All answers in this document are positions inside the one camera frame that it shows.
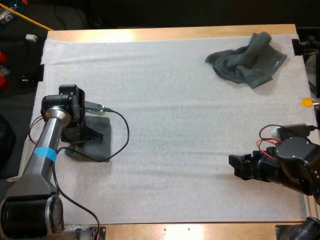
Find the black mount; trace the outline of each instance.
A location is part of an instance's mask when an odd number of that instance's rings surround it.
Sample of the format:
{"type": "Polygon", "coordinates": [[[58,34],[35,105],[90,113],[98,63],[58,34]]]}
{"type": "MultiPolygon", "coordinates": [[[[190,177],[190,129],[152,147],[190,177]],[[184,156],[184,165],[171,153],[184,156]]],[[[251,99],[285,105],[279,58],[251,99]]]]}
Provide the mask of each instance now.
{"type": "Polygon", "coordinates": [[[77,85],[61,85],[59,95],[45,96],[41,115],[51,107],[65,109],[70,114],[70,123],[62,129],[61,141],[75,145],[91,140],[102,140],[104,135],[86,126],[85,92],[77,85]]]}

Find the black cable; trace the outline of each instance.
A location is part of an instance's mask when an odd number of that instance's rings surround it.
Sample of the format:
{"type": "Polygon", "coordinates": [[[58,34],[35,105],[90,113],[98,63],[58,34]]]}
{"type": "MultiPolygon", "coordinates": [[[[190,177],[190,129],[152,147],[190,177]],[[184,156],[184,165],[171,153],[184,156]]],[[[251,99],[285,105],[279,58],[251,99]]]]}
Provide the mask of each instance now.
{"type": "Polygon", "coordinates": [[[89,155],[86,155],[86,154],[84,154],[84,153],[82,153],[82,152],[79,152],[79,151],[77,151],[77,150],[75,150],[75,149],[73,149],[73,148],[70,148],[70,147],[63,146],[63,147],[60,147],[59,149],[61,149],[61,150],[62,150],[62,149],[69,150],[69,151],[71,151],[71,152],[74,152],[74,153],[76,153],[76,154],[79,154],[79,155],[81,155],[81,156],[83,156],[83,157],[85,157],[85,158],[91,159],[91,160],[93,160],[93,161],[95,161],[95,162],[98,162],[98,163],[106,162],[106,161],[108,161],[109,159],[113,158],[113,157],[114,157],[115,155],[117,155],[118,153],[120,153],[120,152],[128,145],[128,143],[129,143],[130,131],[129,131],[128,122],[127,122],[127,120],[125,119],[125,117],[122,116],[122,115],[121,115],[119,112],[117,112],[117,111],[114,111],[114,110],[112,110],[112,109],[110,109],[110,108],[104,108],[103,110],[104,110],[105,112],[114,113],[114,114],[119,115],[119,116],[123,119],[123,121],[124,121],[124,123],[125,123],[126,130],[127,130],[127,138],[126,138],[125,144],[124,144],[118,151],[116,151],[114,154],[112,154],[111,156],[109,156],[109,157],[107,157],[107,158],[96,159],[96,158],[94,158],[94,157],[91,157],[91,156],[89,156],[89,155]]]}
{"type": "Polygon", "coordinates": [[[43,119],[42,116],[36,117],[35,120],[33,120],[33,122],[31,123],[30,128],[29,128],[29,131],[28,131],[28,137],[29,137],[30,141],[33,142],[34,144],[37,144],[37,143],[36,143],[36,142],[32,139],[32,137],[31,137],[31,130],[32,130],[32,128],[33,128],[39,121],[41,121],[42,119],[43,119]]]}
{"type": "Polygon", "coordinates": [[[65,24],[65,22],[57,15],[57,5],[54,5],[54,8],[53,8],[53,13],[54,13],[54,16],[59,19],[59,21],[62,23],[63,27],[64,27],[64,30],[67,30],[67,26],[65,24]]]}
{"type": "MultiPolygon", "coordinates": [[[[60,148],[56,151],[56,154],[58,154],[62,149],[64,149],[64,148],[63,148],[63,147],[60,147],[60,148]]],[[[99,236],[100,236],[100,234],[99,234],[99,231],[100,231],[100,221],[99,221],[97,215],[96,215],[93,211],[91,211],[91,210],[89,210],[88,208],[86,208],[86,207],[82,206],[81,204],[77,203],[75,200],[73,200],[71,197],[67,196],[67,195],[61,190],[61,188],[60,188],[60,186],[59,186],[59,183],[58,183],[57,175],[56,175],[56,167],[55,167],[55,162],[54,162],[54,161],[52,162],[52,173],[53,173],[54,184],[55,184],[56,188],[58,189],[58,192],[59,192],[65,199],[67,199],[69,202],[73,203],[74,205],[76,205],[77,207],[81,208],[82,210],[86,211],[87,213],[91,214],[91,215],[94,217],[94,219],[96,220],[97,225],[98,225],[98,227],[97,227],[97,229],[96,229],[96,232],[95,232],[94,238],[95,238],[96,240],[99,240],[99,236]]]]}

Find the table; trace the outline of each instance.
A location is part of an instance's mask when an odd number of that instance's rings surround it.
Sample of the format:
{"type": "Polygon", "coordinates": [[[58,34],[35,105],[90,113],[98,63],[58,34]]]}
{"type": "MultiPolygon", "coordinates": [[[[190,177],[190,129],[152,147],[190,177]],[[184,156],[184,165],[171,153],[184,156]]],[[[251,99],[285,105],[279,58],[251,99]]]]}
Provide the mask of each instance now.
{"type": "MultiPolygon", "coordinates": [[[[76,43],[120,43],[250,36],[266,31],[271,35],[295,34],[294,24],[205,26],[180,28],[99,29],[49,31],[48,39],[76,43]]],[[[182,224],[109,224],[108,240],[275,240],[275,225],[287,223],[182,223],[182,224]]]]}

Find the gray cloth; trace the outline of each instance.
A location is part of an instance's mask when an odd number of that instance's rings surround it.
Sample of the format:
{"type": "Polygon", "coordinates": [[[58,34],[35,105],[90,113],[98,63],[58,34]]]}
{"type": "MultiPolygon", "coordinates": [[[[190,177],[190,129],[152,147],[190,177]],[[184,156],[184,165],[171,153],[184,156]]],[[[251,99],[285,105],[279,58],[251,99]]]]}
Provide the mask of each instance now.
{"type": "Polygon", "coordinates": [[[271,76],[287,58],[270,46],[270,41],[269,33],[254,33],[248,46],[210,54],[205,61],[219,77],[238,84],[247,83],[254,89],[272,80],[271,76]]]}

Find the wooden table edge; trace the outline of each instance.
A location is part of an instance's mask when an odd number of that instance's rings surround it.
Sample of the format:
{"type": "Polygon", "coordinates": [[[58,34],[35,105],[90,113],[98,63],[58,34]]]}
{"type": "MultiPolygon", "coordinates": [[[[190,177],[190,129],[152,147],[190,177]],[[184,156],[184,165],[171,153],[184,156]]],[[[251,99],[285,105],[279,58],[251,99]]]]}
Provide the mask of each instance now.
{"type": "Polygon", "coordinates": [[[294,24],[238,26],[200,26],[171,28],[132,28],[49,31],[47,38],[72,43],[123,43],[175,39],[251,36],[268,32],[271,35],[296,34],[294,24]]]}

